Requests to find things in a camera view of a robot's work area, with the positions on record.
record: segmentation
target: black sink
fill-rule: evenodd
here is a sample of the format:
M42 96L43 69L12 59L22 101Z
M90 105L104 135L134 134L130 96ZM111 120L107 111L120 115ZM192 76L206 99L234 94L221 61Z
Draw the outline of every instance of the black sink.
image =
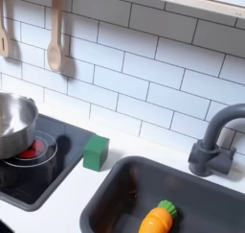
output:
M178 210L171 233L244 233L245 195L142 158L119 161L80 217L82 233L138 233L163 200Z

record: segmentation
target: faucet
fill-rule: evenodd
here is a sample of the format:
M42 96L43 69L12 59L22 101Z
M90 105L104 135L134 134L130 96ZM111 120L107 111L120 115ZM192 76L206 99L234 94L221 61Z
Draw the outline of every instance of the faucet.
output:
M216 113L202 140L198 140L189 155L189 170L198 176L209 176L213 172L227 175L231 170L236 149L230 152L220 149L216 143L222 128L230 121L245 118L245 104L228 106Z

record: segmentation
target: toy carrot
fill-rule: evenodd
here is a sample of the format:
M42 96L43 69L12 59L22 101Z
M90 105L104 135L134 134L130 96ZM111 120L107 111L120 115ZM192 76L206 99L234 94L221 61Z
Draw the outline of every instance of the toy carrot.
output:
M139 233L168 233L172 227L172 218L177 215L175 206L162 200L143 220Z

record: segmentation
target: pot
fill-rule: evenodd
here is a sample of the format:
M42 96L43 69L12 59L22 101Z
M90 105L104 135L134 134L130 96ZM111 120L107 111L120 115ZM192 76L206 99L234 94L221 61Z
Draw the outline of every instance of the pot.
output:
M0 93L0 159L16 156L32 144L37 116L32 99Z

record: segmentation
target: wooden utensil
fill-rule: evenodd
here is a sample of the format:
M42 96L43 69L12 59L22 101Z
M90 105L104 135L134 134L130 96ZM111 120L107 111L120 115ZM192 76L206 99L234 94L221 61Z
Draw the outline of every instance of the wooden utensil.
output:
M52 37L48 47L48 62L53 72L58 72L63 62L61 46L61 17L63 0L52 0Z
M9 37L4 27L3 0L0 0L0 56L9 56Z

